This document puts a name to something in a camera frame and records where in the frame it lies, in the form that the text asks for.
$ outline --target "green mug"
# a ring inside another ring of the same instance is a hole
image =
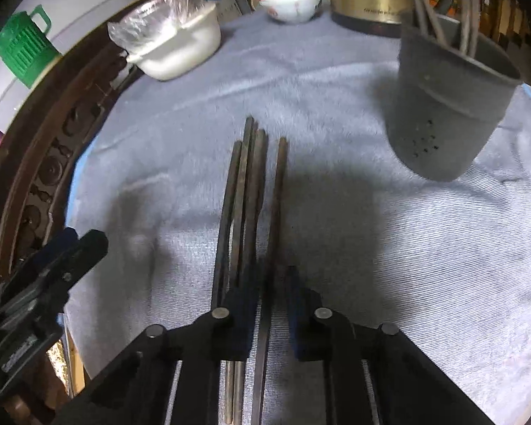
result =
[[[35,15],[44,20],[45,32],[32,20]],[[37,5],[29,15],[26,11],[14,14],[0,31],[0,57],[27,87],[32,87],[40,73],[60,55],[47,39],[50,30],[51,19]]]

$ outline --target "clear plastic bag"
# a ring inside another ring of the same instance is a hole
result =
[[[205,0],[149,0],[108,23],[110,39],[130,54],[148,52],[209,5]]]

